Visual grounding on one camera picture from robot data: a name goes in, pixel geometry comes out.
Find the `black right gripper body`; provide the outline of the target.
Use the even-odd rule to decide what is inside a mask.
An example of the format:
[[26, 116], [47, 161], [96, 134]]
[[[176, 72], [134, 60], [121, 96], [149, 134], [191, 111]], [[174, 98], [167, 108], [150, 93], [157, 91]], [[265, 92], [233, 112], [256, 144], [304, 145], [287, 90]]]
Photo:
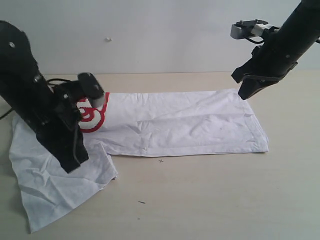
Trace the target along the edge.
[[231, 77], [243, 84], [274, 84], [298, 64], [298, 59], [298, 43], [266, 42], [255, 47], [251, 58], [237, 67]]

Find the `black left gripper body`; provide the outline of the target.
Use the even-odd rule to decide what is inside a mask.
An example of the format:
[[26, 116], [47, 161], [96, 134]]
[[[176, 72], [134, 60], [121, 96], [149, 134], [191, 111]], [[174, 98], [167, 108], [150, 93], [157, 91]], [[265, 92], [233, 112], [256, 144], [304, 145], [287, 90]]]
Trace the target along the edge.
[[35, 132], [42, 145], [82, 145], [81, 114], [77, 102], [83, 98], [78, 80], [22, 80], [19, 83], [18, 115]]

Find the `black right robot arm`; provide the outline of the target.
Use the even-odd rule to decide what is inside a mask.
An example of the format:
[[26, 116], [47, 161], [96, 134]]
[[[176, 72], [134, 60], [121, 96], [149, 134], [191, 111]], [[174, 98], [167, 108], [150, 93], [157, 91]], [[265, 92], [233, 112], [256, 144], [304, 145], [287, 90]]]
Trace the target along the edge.
[[238, 95], [247, 100], [285, 78], [298, 59], [319, 43], [320, 2], [302, 0], [280, 27], [260, 19], [238, 21], [231, 26], [230, 36], [256, 45], [252, 57], [231, 75], [241, 84]]

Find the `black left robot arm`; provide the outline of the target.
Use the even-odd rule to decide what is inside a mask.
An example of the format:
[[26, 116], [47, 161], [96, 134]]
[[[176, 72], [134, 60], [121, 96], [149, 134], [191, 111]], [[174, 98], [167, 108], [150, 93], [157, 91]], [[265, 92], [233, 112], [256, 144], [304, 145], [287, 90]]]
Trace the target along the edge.
[[34, 131], [38, 142], [70, 173], [88, 160], [77, 102], [78, 81], [50, 87], [39, 71], [27, 35], [0, 22], [0, 95]]

